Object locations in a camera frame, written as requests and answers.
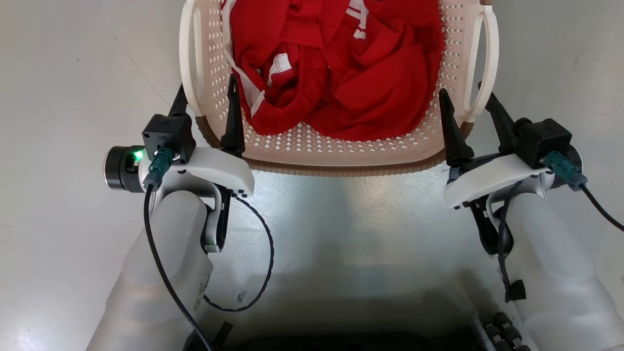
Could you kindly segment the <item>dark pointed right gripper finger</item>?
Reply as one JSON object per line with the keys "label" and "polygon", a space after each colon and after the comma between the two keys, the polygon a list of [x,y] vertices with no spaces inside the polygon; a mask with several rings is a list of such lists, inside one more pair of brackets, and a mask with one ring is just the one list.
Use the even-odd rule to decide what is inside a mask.
{"label": "dark pointed right gripper finger", "polygon": [[485,109],[490,113],[495,127],[499,140],[499,153],[512,153],[517,142],[517,137],[512,130],[514,122],[494,93],[490,93]]}
{"label": "dark pointed right gripper finger", "polygon": [[447,165],[462,167],[473,159],[474,151],[466,144],[466,138],[454,117],[454,105],[445,88],[439,91],[439,107]]}

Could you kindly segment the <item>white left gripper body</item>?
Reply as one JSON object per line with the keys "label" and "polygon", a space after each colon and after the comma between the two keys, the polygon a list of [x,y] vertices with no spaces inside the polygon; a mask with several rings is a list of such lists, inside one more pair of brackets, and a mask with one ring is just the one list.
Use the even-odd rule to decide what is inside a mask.
{"label": "white left gripper body", "polygon": [[[143,180],[150,164],[144,146],[114,146],[105,157],[103,176],[111,189],[144,193]],[[157,205],[176,191],[201,198],[209,208],[201,245],[207,253],[220,253],[227,235],[230,199],[252,195],[254,186],[247,162],[216,148],[198,147],[189,162],[176,160],[172,164],[152,200]]]}

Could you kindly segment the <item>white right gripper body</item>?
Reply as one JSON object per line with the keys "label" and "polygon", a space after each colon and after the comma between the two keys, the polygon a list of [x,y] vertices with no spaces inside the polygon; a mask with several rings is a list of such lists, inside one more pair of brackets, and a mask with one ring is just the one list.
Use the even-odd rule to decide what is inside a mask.
{"label": "white right gripper body", "polygon": [[502,156],[451,180],[444,188],[450,208],[475,207],[493,227],[497,257],[582,257],[583,247],[550,207],[555,182],[579,191],[584,176],[562,154],[549,153],[531,169],[517,155]]}

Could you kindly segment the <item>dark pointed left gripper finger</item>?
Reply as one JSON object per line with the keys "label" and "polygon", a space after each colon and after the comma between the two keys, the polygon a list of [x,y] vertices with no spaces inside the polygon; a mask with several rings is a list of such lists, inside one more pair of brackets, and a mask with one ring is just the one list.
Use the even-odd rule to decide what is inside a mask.
{"label": "dark pointed left gripper finger", "polygon": [[240,91],[235,74],[230,75],[227,91],[228,113],[225,133],[221,137],[222,151],[235,157],[242,157],[245,151],[243,116],[240,103]]}
{"label": "dark pointed left gripper finger", "polygon": [[183,84],[181,84],[176,94],[176,97],[174,98],[172,106],[170,107],[169,117],[189,117],[189,114],[187,113],[188,106],[189,103],[187,100],[187,96],[185,94]]}

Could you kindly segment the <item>beige perforated plastic laundry basket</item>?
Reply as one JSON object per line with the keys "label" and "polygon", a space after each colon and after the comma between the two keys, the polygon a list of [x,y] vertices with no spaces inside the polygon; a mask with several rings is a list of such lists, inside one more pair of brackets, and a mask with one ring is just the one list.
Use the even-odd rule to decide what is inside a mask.
{"label": "beige perforated plastic laundry basket", "polygon": [[[437,90],[446,89],[454,117],[468,136],[495,83],[499,30],[493,0],[438,0],[444,34]],[[227,0],[186,0],[179,29],[182,85],[197,127],[220,147],[227,128],[232,73]],[[244,159],[254,170],[312,177],[368,177],[418,173],[445,160],[437,93],[419,126],[403,137],[352,142],[323,137],[305,124],[275,136],[258,135],[243,121]]]}

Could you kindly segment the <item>red garment with white trim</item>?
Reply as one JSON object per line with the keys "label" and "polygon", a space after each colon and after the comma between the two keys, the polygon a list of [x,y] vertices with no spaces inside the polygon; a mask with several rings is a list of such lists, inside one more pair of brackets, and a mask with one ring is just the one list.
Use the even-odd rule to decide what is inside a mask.
{"label": "red garment with white trim", "polygon": [[438,0],[225,0],[223,37],[256,133],[349,141],[423,120],[444,49]]}

